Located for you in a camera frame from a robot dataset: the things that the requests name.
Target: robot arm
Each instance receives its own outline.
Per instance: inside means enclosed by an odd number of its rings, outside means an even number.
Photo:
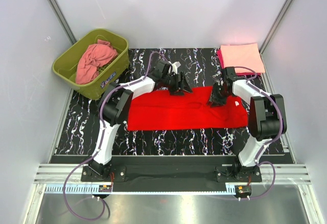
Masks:
[[[112,147],[115,140],[116,133],[120,125],[127,120],[129,107],[132,99],[146,93],[150,93],[160,87],[167,87],[171,95],[183,95],[184,92],[192,93],[184,73],[177,72],[179,62],[173,64],[166,61],[159,60],[157,65],[149,72],[147,77],[140,77],[139,82],[133,81],[133,84],[125,88],[121,88],[112,94],[110,99],[104,106],[103,118],[104,124],[100,121],[100,131],[98,135],[96,148],[99,148],[102,141],[102,146],[99,153],[89,162],[89,167],[98,175],[106,178],[109,174],[112,158]],[[103,104],[105,97],[117,86],[125,86],[125,84],[111,83],[100,100],[99,108]]]
[[[248,122],[250,137],[231,170],[236,179],[248,177],[255,171],[260,157],[269,146],[267,142],[278,135],[280,119],[283,125],[282,133],[285,133],[287,129],[283,97],[263,92],[249,85],[248,82],[244,77],[236,75],[234,67],[224,68],[222,81],[214,84],[209,99],[211,106],[224,105],[228,96],[235,95],[250,105]],[[275,107],[263,93],[275,102],[281,112],[281,118],[278,117]]]

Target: black mounting plate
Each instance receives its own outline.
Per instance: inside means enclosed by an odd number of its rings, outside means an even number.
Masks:
[[[225,182],[236,182],[236,183],[248,183],[249,178],[245,177],[244,179],[237,180],[231,176],[231,166],[218,166],[216,167],[216,176],[217,182],[225,183]],[[251,175],[251,182],[262,182],[260,168],[256,167],[254,172]]]
[[[113,166],[110,169],[110,173],[114,174],[114,182],[124,182],[126,175],[126,167],[124,165]],[[101,175],[98,175],[93,170],[89,168],[89,166],[84,166],[81,176],[82,182],[110,182],[111,178],[108,176],[103,179]]]

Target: folded pink towel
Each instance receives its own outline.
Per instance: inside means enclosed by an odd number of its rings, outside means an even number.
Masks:
[[[98,43],[88,46],[77,65],[76,83],[87,84],[98,75],[98,67],[110,63],[118,55],[108,41],[98,39]]]
[[[247,44],[239,46],[224,46],[217,51],[222,68],[229,66],[244,66],[248,67],[258,74],[265,73],[265,67],[262,63],[261,56],[258,50],[258,44]],[[237,75],[249,75],[248,70],[237,68]]]

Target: white wall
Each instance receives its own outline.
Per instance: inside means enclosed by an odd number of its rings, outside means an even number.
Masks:
[[[192,48],[261,44],[285,0],[57,1],[77,38],[108,28],[131,48]]]
[[[0,0],[1,223],[21,223],[68,87],[51,70],[70,43],[47,0]]]
[[[327,220],[327,0],[295,0],[263,57],[283,94],[288,132]]]

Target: red towel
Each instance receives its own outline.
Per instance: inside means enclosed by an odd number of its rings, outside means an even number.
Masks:
[[[172,96],[154,91],[132,100],[128,130],[177,130],[239,128],[247,126],[247,112],[239,97],[230,96],[225,106],[207,105],[212,86],[196,87],[193,93]]]

